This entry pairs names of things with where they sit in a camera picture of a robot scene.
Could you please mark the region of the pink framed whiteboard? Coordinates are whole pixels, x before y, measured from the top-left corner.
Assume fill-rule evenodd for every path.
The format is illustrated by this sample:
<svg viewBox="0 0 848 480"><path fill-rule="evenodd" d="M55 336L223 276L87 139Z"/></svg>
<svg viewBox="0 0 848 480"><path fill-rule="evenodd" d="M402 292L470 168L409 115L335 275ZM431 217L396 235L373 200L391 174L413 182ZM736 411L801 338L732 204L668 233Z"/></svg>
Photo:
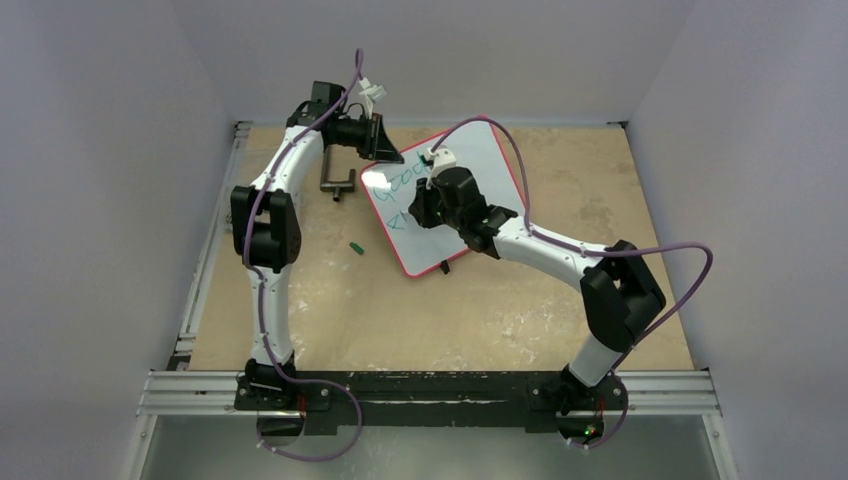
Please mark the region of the pink framed whiteboard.
<svg viewBox="0 0 848 480"><path fill-rule="evenodd" d="M441 136L441 133L433 134L402 148L402 164L373 163L360 173L362 187L391 249L404 273L411 278L437 269L442 261L453 260L468 251L455 230L447 226L424 229L408 213L416 181L427 178L430 171L421 157ZM498 137L495 126L487 122L464 125L442 146L455 154L459 166L472 172L489 204L509 208L520 215L525 212L521 181L508 160L508 144Z"/></svg>

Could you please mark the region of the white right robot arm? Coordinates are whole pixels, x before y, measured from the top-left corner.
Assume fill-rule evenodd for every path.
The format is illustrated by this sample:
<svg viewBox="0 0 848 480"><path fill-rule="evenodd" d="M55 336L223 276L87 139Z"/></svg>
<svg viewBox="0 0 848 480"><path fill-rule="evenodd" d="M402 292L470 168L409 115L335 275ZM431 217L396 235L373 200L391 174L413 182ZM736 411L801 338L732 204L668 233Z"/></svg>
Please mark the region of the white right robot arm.
<svg viewBox="0 0 848 480"><path fill-rule="evenodd" d="M563 397L573 406L599 396L601 381L666 306L634 245L620 240L613 246L577 246L535 230L517 212L488 203L465 167L417 180L409 212L425 229L446 226L470 250L532 267L581 294L590 333L561 381Z"/></svg>

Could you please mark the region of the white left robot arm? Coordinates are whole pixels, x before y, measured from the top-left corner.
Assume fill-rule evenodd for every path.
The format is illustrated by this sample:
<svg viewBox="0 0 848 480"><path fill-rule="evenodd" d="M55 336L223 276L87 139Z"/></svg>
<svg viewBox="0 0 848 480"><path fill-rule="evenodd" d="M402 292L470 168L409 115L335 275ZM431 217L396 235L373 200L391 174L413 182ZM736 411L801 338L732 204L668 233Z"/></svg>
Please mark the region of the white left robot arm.
<svg viewBox="0 0 848 480"><path fill-rule="evenodd" d="M384 86L360 79L362 111L345 110L349 89L314 82L310 99L286 121L281 144L261 174L230 194L234 249L248 271L253 298L254 340L251 358L240 379L246 396L284 409L297 399L294 347L289 332L288 301L292 267L302 247L300 187L308 171L331 146L355 149L364 160L402 162L374 105Z"/></svg>

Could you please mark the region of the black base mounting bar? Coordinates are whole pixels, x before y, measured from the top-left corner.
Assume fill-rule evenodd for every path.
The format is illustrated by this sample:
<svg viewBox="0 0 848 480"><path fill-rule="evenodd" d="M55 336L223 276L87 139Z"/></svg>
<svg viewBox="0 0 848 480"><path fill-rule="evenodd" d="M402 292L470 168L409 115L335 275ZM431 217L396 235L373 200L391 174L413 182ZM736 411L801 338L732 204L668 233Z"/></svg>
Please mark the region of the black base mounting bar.
<svg viewBox="0 0 848 480"><path fill-rule="evenodd" d="M261 416L291 414L307 435L340 426L521 428L594 440L607 414L625 410L623 382L606 376L593 388L559 371L300 371L296 395L280 403L244 395L236 377L234 408Z"/></svg>

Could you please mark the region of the dark metal pipe bracket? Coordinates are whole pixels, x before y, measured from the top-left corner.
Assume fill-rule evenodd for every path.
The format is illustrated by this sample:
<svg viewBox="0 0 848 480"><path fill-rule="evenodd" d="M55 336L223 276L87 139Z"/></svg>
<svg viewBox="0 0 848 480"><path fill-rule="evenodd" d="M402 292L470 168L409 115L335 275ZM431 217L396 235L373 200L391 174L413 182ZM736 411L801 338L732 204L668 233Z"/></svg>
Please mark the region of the dark metal pipe bracket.
<svg viewBox="0 0 848 480"><path fill-rule="evenodd" d="M354 168L349 169L347 178L344 180L332 180L330 179L331 160L331 149L326 148L321 163L319 188L321 192L331 194L334 202L341 202L345 194L352 194L356 191L356 170Z"/></svg>

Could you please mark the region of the aluminium frame rail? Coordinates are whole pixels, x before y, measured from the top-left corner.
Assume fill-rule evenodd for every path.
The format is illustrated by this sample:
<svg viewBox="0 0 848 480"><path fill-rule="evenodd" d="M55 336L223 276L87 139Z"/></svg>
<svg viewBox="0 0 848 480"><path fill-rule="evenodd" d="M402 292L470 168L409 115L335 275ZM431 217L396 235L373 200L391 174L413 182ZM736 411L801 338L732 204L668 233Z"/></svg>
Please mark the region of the aluminium frame rail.
<svg viewBox="0 0 848 480"><path fill-rule="evenodd" d="M488 160L478 147L456 141L450 128L424 142L413 158L413 179L400 191L410 199L403 215L417 255L433 252L444 234L498 261L540 271L578 291L588 333L558 371L300 371L288 332L290 276L303 247L299 188L309 166L331 145L357 147L368 173L397 167L403 154L386 139L379 116L342 118L324 127L289 126L266 169L233 191L235 249L251 279L255 353L240 372L207 379L186 372L152 376L140 409L148 415L240 412L258 418L304 421L311 435L336 428L350 405L355 425L497 427L548 431L556 421L586 420L598 436L607 412L626 415L631 392L659 395L663 386L638 378L629 384L618 366L673 313L645 263L650 248L626 240L612 245L580 241L533 224L524 176L508 182L517 208L489 202L480 189Z"/></svg>

